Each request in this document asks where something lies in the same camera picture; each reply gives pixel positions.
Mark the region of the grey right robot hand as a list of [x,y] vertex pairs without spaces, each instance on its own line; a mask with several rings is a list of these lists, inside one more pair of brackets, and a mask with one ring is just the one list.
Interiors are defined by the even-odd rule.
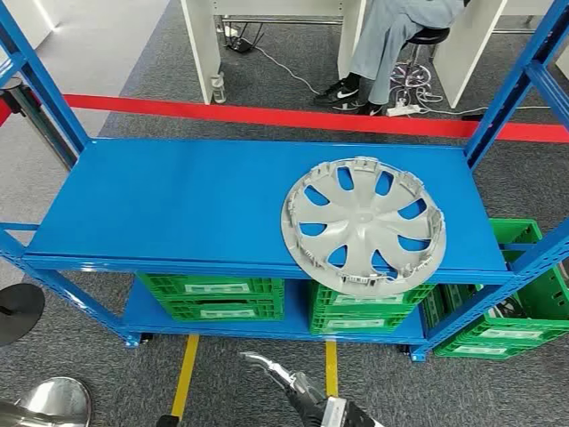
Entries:
[[262,368],[281,387],[303,426],[321,425],[328,401],[321,387],[303,372],[289,372],[281,364],[254,351],[243,351],[239,356],[250,365]]

